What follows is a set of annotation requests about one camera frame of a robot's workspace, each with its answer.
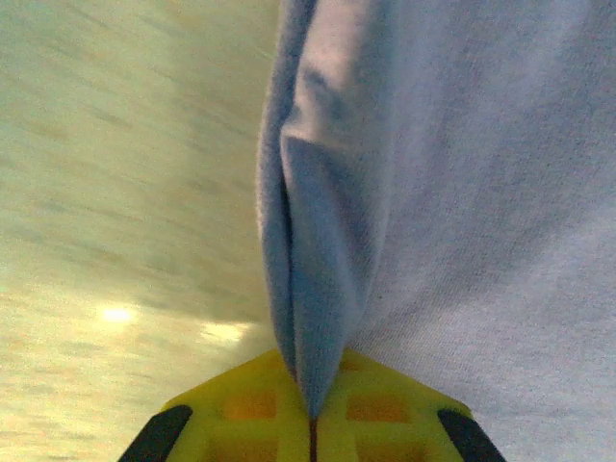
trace black corner piece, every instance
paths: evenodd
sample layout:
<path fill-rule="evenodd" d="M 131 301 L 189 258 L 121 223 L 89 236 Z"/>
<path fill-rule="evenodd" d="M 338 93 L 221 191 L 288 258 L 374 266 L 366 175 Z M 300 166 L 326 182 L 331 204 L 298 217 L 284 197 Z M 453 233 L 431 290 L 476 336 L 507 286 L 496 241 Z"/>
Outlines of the black corner piece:
<path fill-rule="evenodd" d="M 152 417 L 118 462 L 165 462 L 193 414 L 189 406 L 175 406 Z"/>
<path fill-rule="evenodd" d="M 473 419 L 448 409 L 440 410 L 438 416 L 464 462 L 506 462 Z"/>

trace bright spot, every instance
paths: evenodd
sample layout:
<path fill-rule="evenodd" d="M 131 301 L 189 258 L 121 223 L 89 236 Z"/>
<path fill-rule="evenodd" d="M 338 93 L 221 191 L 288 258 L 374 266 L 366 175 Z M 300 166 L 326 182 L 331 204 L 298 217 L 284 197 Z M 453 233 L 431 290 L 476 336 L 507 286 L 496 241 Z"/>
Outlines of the bright spot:
<path fill-rule="evenodd" d="M 250 322 L 219 323 L 203 322 L 201 337 L 210 342 L 235 343 L 242 339 L 245 332 L 252 327 Z"/>
<path fill-rule="evenodd" d="M 131 312 L 125 308 L 107 308 L 103 310 L 103 321 L 128 322 L 132 318 Z"/>

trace square hole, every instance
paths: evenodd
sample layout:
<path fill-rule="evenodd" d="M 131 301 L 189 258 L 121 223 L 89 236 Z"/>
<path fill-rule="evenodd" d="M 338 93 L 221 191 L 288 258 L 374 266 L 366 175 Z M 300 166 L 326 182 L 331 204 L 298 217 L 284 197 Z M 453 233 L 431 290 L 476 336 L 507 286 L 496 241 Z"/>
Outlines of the square hole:
<path fill-rule="evenodd" d="M 393 395 L 354 395 L 346 402 L 348 421 L 407 423 L 406 405 Z"/>
<path fill-rule="evenodd" d="M 363 368 L 361 364 L 351 359 L 343 359 L 340 362 L 340 370 L 343 372 L 357 372 L 357 371 L 361 371 L 362 369 Z"/>
<path fill-rule="evenodd" d="M 355 448 L 359 462 L 428 462 L 431 460 L 426 448 L 418 445 L 357 441 Z"/>
<path fill-rule="evenodd" d="M 233 439 L 216 442 L 213 458 L 204 462 L 276 462 L 278 444 L 275 440 Z"/>
<path fill-rule="evenodd" d="M 233 395 L 222 405 L 222 417 L 230 421 L 273 419 L 276 417 L 276 393 L 268 390 Z"/>

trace blurred floor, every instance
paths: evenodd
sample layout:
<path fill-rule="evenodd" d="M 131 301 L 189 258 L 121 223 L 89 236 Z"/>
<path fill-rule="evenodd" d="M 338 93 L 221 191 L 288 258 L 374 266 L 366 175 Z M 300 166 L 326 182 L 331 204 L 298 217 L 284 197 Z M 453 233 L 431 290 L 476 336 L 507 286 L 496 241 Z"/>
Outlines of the blurred floor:
<path fill-rule="evenodd" d="M 117 460 L 273 347 L 253 176 L 275 0 L 0 0 L 0 460 Z"/>

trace light blue fabric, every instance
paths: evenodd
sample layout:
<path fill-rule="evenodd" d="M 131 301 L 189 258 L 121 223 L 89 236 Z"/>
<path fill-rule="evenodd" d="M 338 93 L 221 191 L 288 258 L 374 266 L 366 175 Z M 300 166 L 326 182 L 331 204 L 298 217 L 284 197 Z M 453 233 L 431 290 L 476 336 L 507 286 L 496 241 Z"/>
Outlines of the light blue fabric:
<path fill-rule="evenodd" d="M 284 2 L 259 230 L 313 416 L 351 346 L 507 460 L 616 460 L 614 8 Z"/>

